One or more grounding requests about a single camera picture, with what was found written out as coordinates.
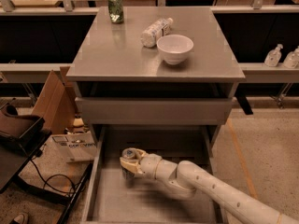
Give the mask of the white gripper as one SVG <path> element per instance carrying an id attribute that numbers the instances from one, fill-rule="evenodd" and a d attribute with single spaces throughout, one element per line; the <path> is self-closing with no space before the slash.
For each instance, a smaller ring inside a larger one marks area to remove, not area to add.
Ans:
<path id="1" fill-rule="evenodd" d="M 148 154 L 145 150 L 134 148 L 132 160 L 120 157 L 121 167 L 131 175 L 143 175 L 145 178 L 154 179 L 159 162 L 163 159 L 156 154 Z"/>

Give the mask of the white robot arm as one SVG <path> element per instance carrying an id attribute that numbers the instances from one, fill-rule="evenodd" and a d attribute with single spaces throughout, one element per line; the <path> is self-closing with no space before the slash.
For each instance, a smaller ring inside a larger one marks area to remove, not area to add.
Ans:
<path id="1" fill-rule="evenodd" d="M 299 224 L 299 221 L 226 184 L 190 161 L 176 164 L 138 148 L 126 148 L 120 163 L 125 173 L 164 183 L 176 194 L 193 195 L 198 189 L 243 224 Z"/>

